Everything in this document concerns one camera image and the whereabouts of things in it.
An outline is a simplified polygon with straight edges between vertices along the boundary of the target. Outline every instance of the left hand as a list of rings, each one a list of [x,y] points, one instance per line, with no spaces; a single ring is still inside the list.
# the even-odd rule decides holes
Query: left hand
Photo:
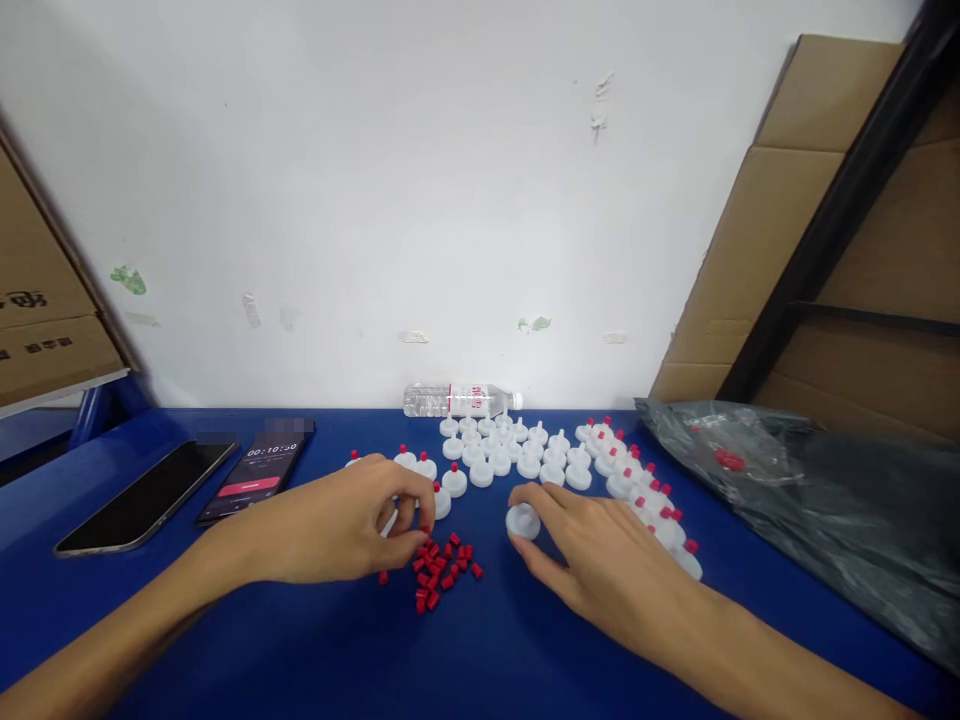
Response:
[[[400,496],[388,538],[380,536]],[[410,530],[414,503],[420,526]],[[433,483],[382,455],[242,510],[207,531],[211,556],[235,563],[237,585],[321,583],[401,568],[433,529]]]

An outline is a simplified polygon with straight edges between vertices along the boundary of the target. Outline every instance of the hand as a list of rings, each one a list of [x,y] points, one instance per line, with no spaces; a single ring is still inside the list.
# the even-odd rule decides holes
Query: hand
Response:
[[[400,496],[389,538],[380,532]],[[420,500],[421,530],[410,531]],[[382,455],[276,495],[211,528],[210,555],[232,558],[237,585],[353,580],[406,565],[434,522],[433,483]]]
[[[540,515],[569,567],[529,540],[510,539],[534,577],[571,610],[661,667],[695,652],[715,594],[683,571],[630,508],[552,483],[515,487],[509,504],[521,502]]]

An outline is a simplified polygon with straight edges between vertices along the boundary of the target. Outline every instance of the phone screen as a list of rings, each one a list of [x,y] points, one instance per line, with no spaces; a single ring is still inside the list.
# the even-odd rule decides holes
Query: phone screen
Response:
[[[282,491],[304,442],[303,433],[258,435],[200,513],[197,524],[213,525]]]
[[[236,449],[185,442],[56,547],[58,553],[120,548],[144,538]]]

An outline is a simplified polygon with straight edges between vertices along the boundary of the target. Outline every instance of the right hand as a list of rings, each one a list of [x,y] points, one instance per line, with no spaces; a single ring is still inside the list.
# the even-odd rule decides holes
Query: right hand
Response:
[[[574,495],[553,483],[518,485],[509,504],[533,506],[569,567],[511,535],[534,577],[577,615],[632,652],[671,670],[696,652],[720,595],[670,557],[619,500]]]

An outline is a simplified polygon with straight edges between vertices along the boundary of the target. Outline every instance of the bottle label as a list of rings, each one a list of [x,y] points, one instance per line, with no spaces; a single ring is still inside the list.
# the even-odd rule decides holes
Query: bottle label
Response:
[[[450,385],[447,408],[457,417],[485,417],[490,409],[486,385]]]

